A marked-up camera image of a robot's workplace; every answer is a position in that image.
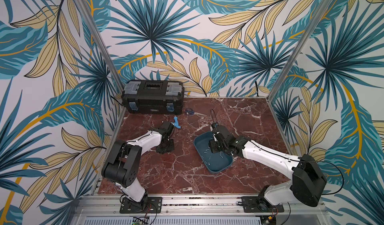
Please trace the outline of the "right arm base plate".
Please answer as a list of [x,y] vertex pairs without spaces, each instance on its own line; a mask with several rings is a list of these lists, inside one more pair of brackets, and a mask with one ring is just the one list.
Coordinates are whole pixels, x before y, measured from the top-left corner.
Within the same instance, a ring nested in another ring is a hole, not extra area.
[[285,211],[284,207],[279,205],[271,205],[264,198],[259,197],[241,197],[241,201],[238,202],[238,205],[243,207],[245,213],[283,213]]

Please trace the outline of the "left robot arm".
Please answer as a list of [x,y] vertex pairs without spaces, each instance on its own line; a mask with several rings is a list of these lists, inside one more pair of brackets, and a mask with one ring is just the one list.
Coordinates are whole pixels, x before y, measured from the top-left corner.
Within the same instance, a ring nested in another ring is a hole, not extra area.
[[166,122],[138,138],[115,141],[102,168],[102,177],[120,188],[128,199],[143,203],[148,193],[137,179],[141,157],[152,148],[159,154],[172,152],[174,140],[170,137],[173,130],[174,125]]

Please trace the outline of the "teal plastic storage tray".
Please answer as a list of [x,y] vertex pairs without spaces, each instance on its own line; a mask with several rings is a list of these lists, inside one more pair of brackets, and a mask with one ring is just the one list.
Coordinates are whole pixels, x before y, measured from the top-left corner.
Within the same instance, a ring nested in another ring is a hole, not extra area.
[[233,164],[233,157],[224,153],[212,153],[209,142],[214,139],[211,132],[206,132],[194,139],[194,146],[203,163],[211,174],[218,174]]

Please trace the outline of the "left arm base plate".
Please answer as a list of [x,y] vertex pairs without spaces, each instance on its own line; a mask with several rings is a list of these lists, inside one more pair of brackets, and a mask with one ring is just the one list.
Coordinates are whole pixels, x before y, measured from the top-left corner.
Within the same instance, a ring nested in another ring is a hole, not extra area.
[[141,202],[124,196],[121,199],[120,214],[158,214],[162,211],[162,197],[144,197]]

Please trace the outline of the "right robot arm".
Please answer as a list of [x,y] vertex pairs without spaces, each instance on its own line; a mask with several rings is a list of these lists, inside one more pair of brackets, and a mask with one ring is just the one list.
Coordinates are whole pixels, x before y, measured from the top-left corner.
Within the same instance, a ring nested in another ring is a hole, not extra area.
[[261,199],[276,206],[281,203],[301,202],[309,207],[316,207],[327,184],[317,161],[309,155],[301,157],[278,152],[251,139],[233,135],[223,136],[213,133],[210,141],[213,153],[225,153],[265,165],[289,179],[289,181],[266,186]]

